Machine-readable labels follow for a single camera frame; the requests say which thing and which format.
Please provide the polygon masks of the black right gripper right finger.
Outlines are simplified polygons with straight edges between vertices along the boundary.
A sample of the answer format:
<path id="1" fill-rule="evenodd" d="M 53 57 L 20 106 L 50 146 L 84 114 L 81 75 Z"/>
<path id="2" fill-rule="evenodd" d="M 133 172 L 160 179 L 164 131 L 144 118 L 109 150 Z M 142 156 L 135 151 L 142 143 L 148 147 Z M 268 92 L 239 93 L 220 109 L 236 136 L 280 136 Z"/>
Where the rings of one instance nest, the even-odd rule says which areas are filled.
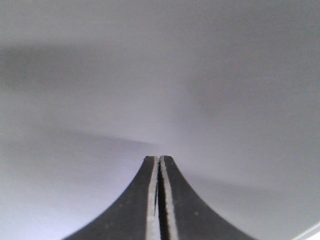
<path id="1" fill-rule="evenodd" d="M 167 155 L 159 160 L 158 210 L 162 240 L 253 239 L 213 211 Z"/>

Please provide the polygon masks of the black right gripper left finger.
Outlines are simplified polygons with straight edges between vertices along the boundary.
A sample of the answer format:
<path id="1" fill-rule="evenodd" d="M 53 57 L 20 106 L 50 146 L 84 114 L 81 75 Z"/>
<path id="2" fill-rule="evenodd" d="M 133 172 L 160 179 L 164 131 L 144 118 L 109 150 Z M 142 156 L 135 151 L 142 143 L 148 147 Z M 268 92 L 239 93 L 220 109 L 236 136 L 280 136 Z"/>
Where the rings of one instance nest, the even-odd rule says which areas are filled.
<path id="1" fill-rule="evenodd" d="M 67 240 L 154 240 L 159 159 L 146 156 L 116 201 Z"/>

